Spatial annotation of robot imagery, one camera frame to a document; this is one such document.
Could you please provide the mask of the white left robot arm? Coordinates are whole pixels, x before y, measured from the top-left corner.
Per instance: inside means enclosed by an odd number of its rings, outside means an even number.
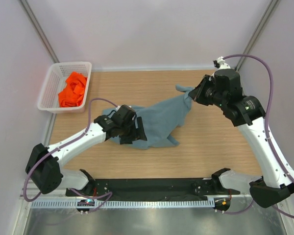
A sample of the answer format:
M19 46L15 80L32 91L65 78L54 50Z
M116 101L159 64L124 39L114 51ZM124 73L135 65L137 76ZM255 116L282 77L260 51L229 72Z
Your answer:
M101 115L75 135L50 146L36 145L25 168L42 194L57 188L75 189L90 195L95 181L86 170L66 170L65 164L88 148L111 138L119 138L120 144L146 141L143 120L127 105Z

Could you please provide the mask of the grey-blue t shirt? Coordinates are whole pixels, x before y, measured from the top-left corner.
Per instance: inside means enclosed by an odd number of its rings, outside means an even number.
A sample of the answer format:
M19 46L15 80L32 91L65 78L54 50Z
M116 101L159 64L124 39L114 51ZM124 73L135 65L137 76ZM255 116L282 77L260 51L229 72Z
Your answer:
M129 147L146 150L151 147L163 148L178 146L172 136L176 127L184 125L185 118L192 107L189 92L193 87L176 85L175 89L183 94L169 98L148 107L131 105L137 116L142 118L146 141L134 141Z

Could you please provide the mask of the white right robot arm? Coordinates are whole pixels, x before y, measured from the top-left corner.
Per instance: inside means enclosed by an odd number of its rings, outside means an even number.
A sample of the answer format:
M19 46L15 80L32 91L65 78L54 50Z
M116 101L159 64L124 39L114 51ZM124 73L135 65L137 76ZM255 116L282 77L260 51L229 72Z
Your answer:
M260 207L268 208L294 193L294 170L269 127L273 96L272 72L262 59L254 57L265 66L269 75L269 100L264 109L256 97L243 94L240 74L225 59L221 56L214 60L215 72L205 75L189 92L189 97L196 103L215 105L222 110L223 115L247 140L262 171L262 176L253 177L224 168L213 177L223 188L248 193Z

